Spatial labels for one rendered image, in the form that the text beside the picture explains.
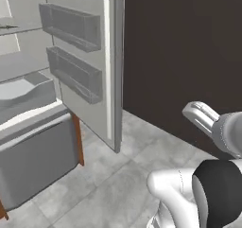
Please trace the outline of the grey fridge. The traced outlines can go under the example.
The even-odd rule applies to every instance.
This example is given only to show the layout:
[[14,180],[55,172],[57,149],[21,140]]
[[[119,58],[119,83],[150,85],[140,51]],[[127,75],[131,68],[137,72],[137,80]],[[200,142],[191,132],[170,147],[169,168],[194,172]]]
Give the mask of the grey fridge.
[[[42,24],[39,5],[47,0],[0,0],[0,18]],[[41,29],[0,36],[0,56],[23,52],[46,57],[53,45]],[[54,81],[56,101],[18,114],[0,125],[0,211],[29,201],[79,162],[78,119],[63,105],[48,67],[36,71]]]

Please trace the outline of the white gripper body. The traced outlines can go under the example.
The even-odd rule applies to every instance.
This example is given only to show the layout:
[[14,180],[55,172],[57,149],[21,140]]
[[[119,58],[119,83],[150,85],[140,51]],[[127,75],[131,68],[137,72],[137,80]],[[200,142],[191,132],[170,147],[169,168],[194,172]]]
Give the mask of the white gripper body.
[[216,111],[201,101],[188,102],[182,114],[209,137],[212,136],[213,125],[220,118]]

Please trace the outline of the glass fridge shelf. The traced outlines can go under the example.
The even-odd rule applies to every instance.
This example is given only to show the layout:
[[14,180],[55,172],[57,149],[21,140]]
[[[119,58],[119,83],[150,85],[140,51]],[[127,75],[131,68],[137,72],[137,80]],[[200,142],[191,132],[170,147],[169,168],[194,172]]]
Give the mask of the glass fridge shelf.
[[46,57],[36,57],[23,52],[0,56],[0,82],[19,78],[48,67]]
[[0,25],[17,26],[16,28],[11,28],[11,29],[0,29],[0,36],[6,36],[6,35],[15,34],[15,33],[23,33],[23,32],[33,31],[33,30],[42,28],[42,25],[38,23],[30,23],[30,22],[18,23],[12,17],[0,18]]

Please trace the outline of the pale grey crisper drawer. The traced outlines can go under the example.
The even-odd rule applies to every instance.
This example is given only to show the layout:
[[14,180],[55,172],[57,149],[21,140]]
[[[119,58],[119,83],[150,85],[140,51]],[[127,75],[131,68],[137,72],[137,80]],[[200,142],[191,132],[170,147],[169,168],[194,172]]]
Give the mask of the pale grey crisper drawer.
[[54,81],[40,72],[0,83],[0,125],[56,101]]

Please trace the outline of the grey fridge door bin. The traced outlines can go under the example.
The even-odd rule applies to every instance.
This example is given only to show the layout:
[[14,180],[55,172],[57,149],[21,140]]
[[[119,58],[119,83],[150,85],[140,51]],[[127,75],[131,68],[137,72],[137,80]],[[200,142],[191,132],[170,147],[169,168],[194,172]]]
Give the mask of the grey fridge door bin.
[[76,56],[53,46],[46,48],[50,72],[89,104],[103,99],[102,72]]
[[40,4],[43,31],[85,52],[101,49],[100,16],[61,7]]

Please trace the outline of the grey fridge door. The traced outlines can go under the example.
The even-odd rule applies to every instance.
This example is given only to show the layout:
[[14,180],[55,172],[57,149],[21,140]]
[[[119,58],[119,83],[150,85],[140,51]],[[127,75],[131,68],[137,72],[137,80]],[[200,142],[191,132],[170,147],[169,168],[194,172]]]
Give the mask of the grey fridge door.
[[100,16],[100,50],[85,52],[50,34],[51,47],[57,46],[102,72],[101,102],[89,104],[59,80],[61,100],[92,132],[118,152],[122,142],[124,0],[47,0],[44,4]]

